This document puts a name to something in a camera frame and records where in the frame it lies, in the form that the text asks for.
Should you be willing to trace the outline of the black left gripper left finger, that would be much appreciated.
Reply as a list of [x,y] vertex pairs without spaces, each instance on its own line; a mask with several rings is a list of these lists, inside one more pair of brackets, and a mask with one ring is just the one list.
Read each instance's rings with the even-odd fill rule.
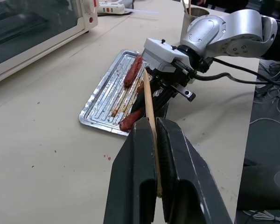
[[113,161],[103,224],[151,224],[156,192],[153,133],[141,118]]

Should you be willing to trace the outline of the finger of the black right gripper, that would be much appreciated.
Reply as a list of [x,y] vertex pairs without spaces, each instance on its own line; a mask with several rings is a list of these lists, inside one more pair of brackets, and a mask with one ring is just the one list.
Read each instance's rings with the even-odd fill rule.
[[169,100],[172,97],[170,89],[164,89],[158,96],[153,97],[154,116],[165,118],[168,111]]
[[131,112],[135,112],[138,109],[142,108],[145,104],[145,92],[144,90],[141,90],[131,108]]

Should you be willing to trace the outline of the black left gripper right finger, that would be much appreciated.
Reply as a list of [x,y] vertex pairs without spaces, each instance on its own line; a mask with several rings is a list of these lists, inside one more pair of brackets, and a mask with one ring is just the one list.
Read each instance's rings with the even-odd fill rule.
[[233,224],[210,168],[173,121],[156,120],[167,224]]

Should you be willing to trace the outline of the short red sausage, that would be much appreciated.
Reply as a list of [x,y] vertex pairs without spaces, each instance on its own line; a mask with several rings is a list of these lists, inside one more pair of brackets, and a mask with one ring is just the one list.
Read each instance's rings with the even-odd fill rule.
[[127,132],[131,130],[133,124],[142,116],[143,109],[138,109],[128,116],[126,116],[123,120],[119,123],[119,128],[121,131]]

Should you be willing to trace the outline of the silver metal baking tray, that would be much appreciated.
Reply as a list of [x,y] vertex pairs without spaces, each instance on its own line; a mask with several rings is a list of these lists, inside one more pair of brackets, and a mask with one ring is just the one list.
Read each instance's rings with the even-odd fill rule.
[[143,80],[143,70],[149,66],[144,61],[134,82],[126,88],[124,78],[137,55],[137,51],[127,49],[118,53],[80,112],[81,124],[118,135],[129,135],[129,132],[120,130],[119,123],[130,113],[137,98],[137,88]]

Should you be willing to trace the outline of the long red sausage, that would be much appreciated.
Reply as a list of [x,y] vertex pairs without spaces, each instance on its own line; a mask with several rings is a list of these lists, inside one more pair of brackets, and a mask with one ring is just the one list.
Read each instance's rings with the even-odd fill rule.
[[134,79],[136,78],[136,76],[138,75],[138,72],[140,71],[141,67],[142,67],[142,56],[138,55],[133,64],[131,65],[125,79],[124,79],[124,87],[128,88],[134,81]]

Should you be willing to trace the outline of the steel cup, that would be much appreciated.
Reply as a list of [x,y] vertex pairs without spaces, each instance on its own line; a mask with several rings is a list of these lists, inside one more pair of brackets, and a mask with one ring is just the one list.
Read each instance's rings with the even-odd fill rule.
[[190,14],[188,14],[187,12],[184,12],[180,42],[185,37],[188,27],[193,20],[195,20],[196,18],[198,18],[200,16],[209,15],[209,14],[210,14],[209,11],[207,11],[206,9],[199,8],[199,7],[192,7],[190,10]]

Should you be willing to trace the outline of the white power strip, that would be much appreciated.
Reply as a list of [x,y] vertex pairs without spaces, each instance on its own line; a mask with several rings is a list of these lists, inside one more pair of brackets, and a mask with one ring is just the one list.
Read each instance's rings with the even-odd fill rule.
[[130,15],[134,0],[112,0],[99,2],[98,16]]

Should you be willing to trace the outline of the white toaster oven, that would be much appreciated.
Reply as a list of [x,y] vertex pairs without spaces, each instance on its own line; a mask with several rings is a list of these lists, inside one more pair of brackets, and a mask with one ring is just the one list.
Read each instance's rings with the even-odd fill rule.
[[0,0],[0,81],[98,24],[98,0]]

